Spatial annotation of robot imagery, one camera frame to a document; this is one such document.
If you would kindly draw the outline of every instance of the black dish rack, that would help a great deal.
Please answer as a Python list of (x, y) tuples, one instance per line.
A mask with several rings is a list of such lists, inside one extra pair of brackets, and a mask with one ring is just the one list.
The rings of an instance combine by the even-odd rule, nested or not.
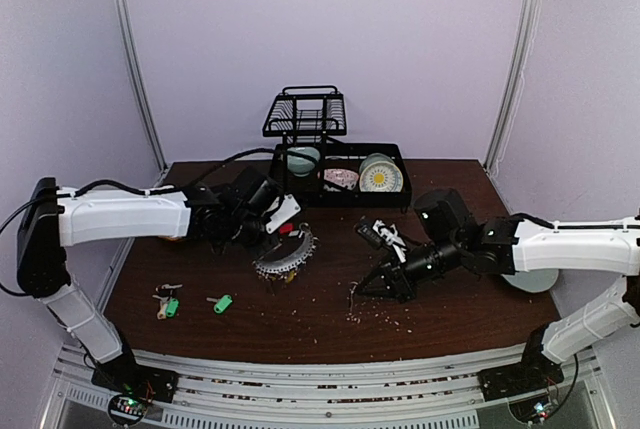
[[(411, 205), (411, 180), (396, 144), (345, 143), (333, 136), (347, 134), (344, 95), (336, 86), (291, 86), (278, 94), (262, 127), (265, 137), (280, 137), (276, 149), (312, 146), (320, 152), (320, 161), (309, 176), (297, 177), (287, 169), (287, 156), (274, 155), (269, 176), (285, 192), (311, 207), (398, 207)], [(360, 164), (369, 155), (390, 157), (400, 169), (400, 192), (360, 192), (348, 190), (324, 180), (324, 169), (349, 169), (359, 173)]]

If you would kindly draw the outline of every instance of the green key fob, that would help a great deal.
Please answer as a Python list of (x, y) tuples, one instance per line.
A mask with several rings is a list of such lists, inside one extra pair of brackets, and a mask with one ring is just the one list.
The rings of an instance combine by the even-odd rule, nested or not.
[(213, 306), (213, 310), (215, 311), (216, 314), (222, 314), (224, 311), (227, 310), (227, 308), (231, 305), (232, 302), (233, 302), (233, 299), (231, 299), (230, 295), (227, 294), (226, 296), (222, 296), (220, 300), (216, 302), (216, 305)]
[(178, 306), (180, 305), (180, 301), (175, 298), (169, 299), (169, 304), (167, 305), (167, 317), (173, 317), (178, 312)]

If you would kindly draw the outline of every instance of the wooden tabletop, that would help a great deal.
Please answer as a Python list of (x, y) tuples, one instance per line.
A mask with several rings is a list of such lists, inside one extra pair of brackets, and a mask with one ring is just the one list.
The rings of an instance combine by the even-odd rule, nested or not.
[[(167, 182), (195, 177), (211, 163), (176, 163)], [(246, 163), (218, 171), (209, 183), (230, 182)], [(268, 163), (252, 163), (266, 171)], [(409, 160), (414, 198), (434, 188), (456, 188), (478, 222), (506, 210), (477, 161)], [(319, 239), (303, 271), (273, 294), (242, 247), (222, 256), (204, 242), (141, 238), (122, 269), (105, 314), (134, 349), (177, 356), (259, 363), (354, 363), (459, 354), (525, 342), (529, 332), (558, 317), (548, 293), (531, 295), (498, 276), (456, 269), (420, 287), (406, 304), (356, 297), (349, 287), (382, 256), (353, 231), (366, 215), (396, 223), (426, 240), (412, 211), (309, 208), (300, 220)], [(183, 284), (173, 319), (159, 321), (156, 286)], [(233, 296), (216, 315), (207, 297)]]

